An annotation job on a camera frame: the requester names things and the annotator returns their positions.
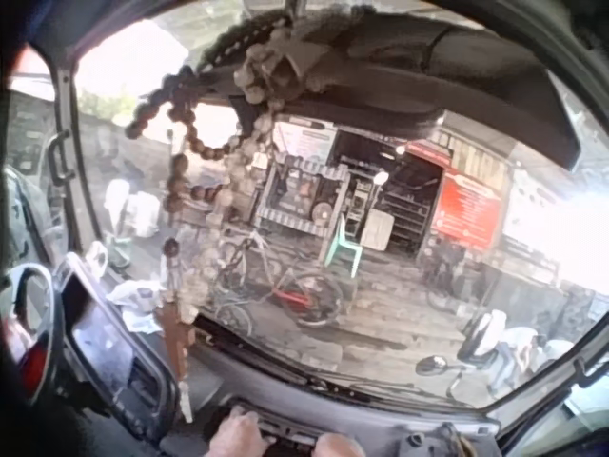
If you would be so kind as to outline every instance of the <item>white object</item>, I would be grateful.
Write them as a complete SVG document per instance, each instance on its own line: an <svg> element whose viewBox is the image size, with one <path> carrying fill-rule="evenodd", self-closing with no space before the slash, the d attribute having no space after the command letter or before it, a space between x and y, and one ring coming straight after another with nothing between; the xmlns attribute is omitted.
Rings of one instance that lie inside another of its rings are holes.
<svg viewBox="0 0 609 457"><path fill-rule="evenodd" d="M527 346L531 345L534 336L537 336L537 331L533 328L513 327L504 331L499 341L507 343L516 352L522 352Z"/></svg>
<svg viewBox="0 0 609 457"><path fill-rule="evenodd" d="M140 238L153 236L159 229L161 202L151 193L141 191L132 195L129 200L131 199L134 206L132 225L135 228L135 235Z"/></svg>
<svg viewBox="0 0 609 457"><path fill-rule="evenodd" d="M378 209L371 209L363 227L360 245L375 250L386 250L395 217Z"/></svg>
<svg viewBox="0 0 609 457"><path fill-rule="evenodd" d="M85 255L85 262L97 279L104 276L108 268L108 250L101 241L95 240L91 243Z"/></svg>
<svg viewBox="0 0 609 457"><path fill-rule="evenodd" d="M129 198L131 185L124 179L113 179L109 182L106 189L106 198L104 200L104 208L110 213L110 222L112 224L112 232L117 233L118 223L121 218L121 212Z"/></svg>
<svg viewBox="0 0 609 457"><path fill-rule="evenodd" d="M140 312L128 307L123 308L123 322L125 322L127 330L134 333L150 335L163 331L161 326L156 322L154 314Z"/></svg>
<svg viewBox="0 0 609 457"><path fill-rule="evenodd" d="M379 171L375 176L372 182L377 186L382 186L389 179L389 173L384 170Z"/></svg>
<svg viewBox="0 0 609 457"><path fill-rule="evenodd" d="M161 304L159 281L128 280L119 284L106 298L114 305L129 307L140 312L152 312Z"/></svg>
<svg viewBox="0 0 609 457"><path fill-rule="evenodd" d="M543 348L535 348L531 351L531 362L529 367L534 373L538 372L543 364L558 360L574 346L567 340L550 340Z"/></svg>
<svg viewBox="0 0 609 457"><path fill-rule="evenodd" d="M481 327L484 327L487 324L488 327L484 332L484 336L482 337L482 341L478 346L478 349L476 349L474 352L476 357L480 357L481 355L484 355L495 348L500 340L500 336L503 334L503 330L505 329L506 320L507 315L503 311L499 311L497 309L493 309L490 314L487 313L484 315L481 321Z"/></svg>

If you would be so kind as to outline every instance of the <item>green plastic chair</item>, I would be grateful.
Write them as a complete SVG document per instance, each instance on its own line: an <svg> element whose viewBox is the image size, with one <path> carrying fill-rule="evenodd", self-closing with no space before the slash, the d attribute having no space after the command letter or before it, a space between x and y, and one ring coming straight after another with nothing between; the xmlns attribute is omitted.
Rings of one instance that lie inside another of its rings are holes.
<svg viewBox="0 0 609 457"><path fill-rule="evenodd" d="M332 246L330 246L330 250L327 252L325 256L325 266L327 267L332 263L332 259L334 258L334 254L336 254L337 249L340 247L351 249L355 251L355 256L353 257L353 266L351 267L351 277L355 278L355 274L358 272L358 266L360 265L360 260L362 259L363 248L357 243L353 243L352 241L348 241L344 236L344 226L345 220L344 216L341 214L341 220L339 221L339 228L336 230L336 235L334 236L334 240L332 240Z"/></svg>

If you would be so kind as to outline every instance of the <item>side mirror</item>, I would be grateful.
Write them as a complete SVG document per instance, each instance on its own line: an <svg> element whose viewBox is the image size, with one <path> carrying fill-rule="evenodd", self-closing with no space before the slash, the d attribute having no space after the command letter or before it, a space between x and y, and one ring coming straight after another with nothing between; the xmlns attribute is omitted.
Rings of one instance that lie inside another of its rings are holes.
<svg viewBox="0 0 609 457"><path fill-rule="evenodd" d="M432 355L421 359L415 366L415 372L419 376L440 376L449 369L448 362L439 355Z"/></svg>

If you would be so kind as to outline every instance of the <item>poster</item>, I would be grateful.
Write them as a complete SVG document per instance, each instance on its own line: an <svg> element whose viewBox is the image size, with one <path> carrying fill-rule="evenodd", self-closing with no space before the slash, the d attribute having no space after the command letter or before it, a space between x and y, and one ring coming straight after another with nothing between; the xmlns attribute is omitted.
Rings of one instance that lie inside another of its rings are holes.
<svg viewBox="0 0 609 457"><path fill-rule="evenodd" d="M292 116L288 122L277 123L273 139L280 151L325 164L336 133L330 123Z"/></svg>
<svg viewBox="0 0 609 457"><path fill-rule="evenodd" d="M488 249L499 222L501 198L491 188L448 169L432 228L465 244Z"/></svg>

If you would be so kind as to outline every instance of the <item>shelf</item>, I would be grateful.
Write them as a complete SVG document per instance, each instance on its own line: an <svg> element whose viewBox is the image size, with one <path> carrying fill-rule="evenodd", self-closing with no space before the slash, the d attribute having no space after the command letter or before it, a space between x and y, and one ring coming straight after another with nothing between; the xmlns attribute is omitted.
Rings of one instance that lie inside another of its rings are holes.
<svg viewBox="0 0 609 457"><path fill-rule="evenodd" d="M392 216L395 217L396 219L403 219L404 221L408 221L408 222L410 222L412 224L416 224L418 226L424 226L425 225L425 221L424 220L423 221L417 221L416 219L410 219L410 218L408 218L406 216L402 216L400 214L395 214L395 213L392 214Z"/></svg>
<svg viewBox="0 0 609 457"><path fill-rule="evenodd" d="M411 228L409 226L401 226L400 224L394 224L393 227L395 229L402 229L402 230L412 231L413 233L417 233L418 235L422 234L422 229L421 230L416 230L416 229Z"/></svg>
<svg viewBox="0 0 609 457"><path fill-rule="evenodd" d="M393 203L388 200L385 200L384 202L387 203L390 207L403 209L404 211L410 212L411 214L416 214L418 216L421 216L423 218L423 220L427 217L427 214L420 214L418 211L416 211L414 209L403 207L402 205L398 205L397 203Z"/></svg>
<svg viewBox="0 0 609 457"><path fill-rule="evenodd" d="M429 210L429 207L427 205L422 205L421 203L417 203L413 200L409 200L406 197L402 197L401 195L398 195L397 193L388 192L386 195L388 197L393 197L393 198L397 198L398 200L402 200L403 202L409 203L410 205L414 205L415 207L424 208L424 209Z"/></svg>
<svg viewBox="0 0 609 457"><path fill-rule="evenodd" d="M403 238L404 240L413 241L413 242L418 241L417 239L413 239L414 237L402 235L401 233L396 233L395 231L391 233L391 236L395 236L397 238Z"/></svg>

